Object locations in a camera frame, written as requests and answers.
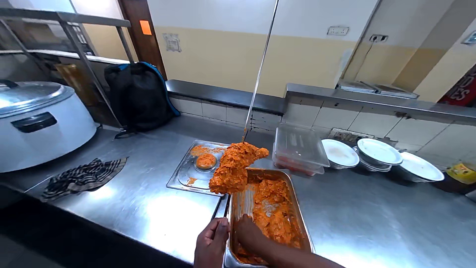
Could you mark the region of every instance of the black backpack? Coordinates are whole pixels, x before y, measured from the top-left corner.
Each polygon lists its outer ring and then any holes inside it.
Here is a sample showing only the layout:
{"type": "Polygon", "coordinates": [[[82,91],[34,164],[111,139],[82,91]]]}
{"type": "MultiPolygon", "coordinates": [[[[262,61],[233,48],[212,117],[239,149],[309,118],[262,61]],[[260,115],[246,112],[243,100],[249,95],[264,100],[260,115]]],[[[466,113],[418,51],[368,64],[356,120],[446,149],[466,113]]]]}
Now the black backpack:
{"type": "Polygon", "coordinates": [[[147,62],[110,65],[104,69],[104,77],[112,110],[127,132],[156,129],[180,115],[155,66],[147,62]]]}

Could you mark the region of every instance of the orange sticker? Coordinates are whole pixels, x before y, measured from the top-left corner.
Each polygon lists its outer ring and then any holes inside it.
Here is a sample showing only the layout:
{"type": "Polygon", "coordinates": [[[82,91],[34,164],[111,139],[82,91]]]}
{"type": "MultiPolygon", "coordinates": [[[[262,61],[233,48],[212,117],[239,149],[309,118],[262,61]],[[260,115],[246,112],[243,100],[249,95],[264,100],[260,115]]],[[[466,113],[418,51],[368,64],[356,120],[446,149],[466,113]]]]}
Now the orange sticker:
{"type": "Polygon", "coordinates": [[[152,35],[152,31],[150,30],[149,21],[139,21],[140,27],[142,28],[142,33],[145,35],[152,35]]]}

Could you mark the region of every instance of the human hand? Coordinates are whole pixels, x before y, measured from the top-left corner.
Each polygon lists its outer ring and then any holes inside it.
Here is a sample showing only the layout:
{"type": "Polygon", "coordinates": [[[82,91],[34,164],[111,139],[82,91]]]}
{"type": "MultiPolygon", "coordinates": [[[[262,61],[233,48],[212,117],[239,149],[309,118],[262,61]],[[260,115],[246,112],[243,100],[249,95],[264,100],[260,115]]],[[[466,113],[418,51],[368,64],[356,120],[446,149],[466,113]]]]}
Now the human hand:
{"type": "Polygon", "coordinates": [[[253,219],[246,214],[236,223],[235,230],[238,242],[250,251],[255,251],[260,247],[260,243],[267,239],[253,219]]]}
{"type": "Polygon", "coordinates": [[[221,268],[231,231],[227,218],[213,219],[197,237],[194,268],[221,268]]]}

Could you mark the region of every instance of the power socket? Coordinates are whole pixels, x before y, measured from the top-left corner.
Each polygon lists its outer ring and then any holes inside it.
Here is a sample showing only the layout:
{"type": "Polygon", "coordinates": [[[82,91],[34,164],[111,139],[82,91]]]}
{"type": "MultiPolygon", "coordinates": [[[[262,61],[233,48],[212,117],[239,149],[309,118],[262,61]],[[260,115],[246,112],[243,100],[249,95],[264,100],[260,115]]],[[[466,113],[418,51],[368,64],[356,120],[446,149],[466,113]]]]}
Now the power socket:
{"type": "Polygon", "coordinates": [[[370,41],[372,43],[385,43],[387,40],[388,40],[388,35],[372,34],[372,36],[370,36],[370,41]]]}
{"type": "Polygon", "coordinates": [[[327,35],[347,35],[349,27],[331,26],[327,31],[327,35]]]}

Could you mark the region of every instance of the rice cooker handle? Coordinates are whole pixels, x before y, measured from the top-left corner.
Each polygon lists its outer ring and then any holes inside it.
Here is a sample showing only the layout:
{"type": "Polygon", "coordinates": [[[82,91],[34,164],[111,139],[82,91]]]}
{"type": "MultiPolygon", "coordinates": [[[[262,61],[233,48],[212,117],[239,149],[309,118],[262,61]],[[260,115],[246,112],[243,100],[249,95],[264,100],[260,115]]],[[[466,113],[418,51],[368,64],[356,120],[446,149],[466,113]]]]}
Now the rice cooker handle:
{"type": "Polygon", "coordinates": [[[7,79],[0,79],[0,83],[5,84],[9,88],[16,88],[17,86],[19,86],[17,83],[7,79]]]}
{"type": "Polygon", "coordinates": [[[11,124],[23,133],[32,133],[40,129],[56,124],[56,118],[49,112],[40,113],[31,117],[11,122],[11,124]]]}

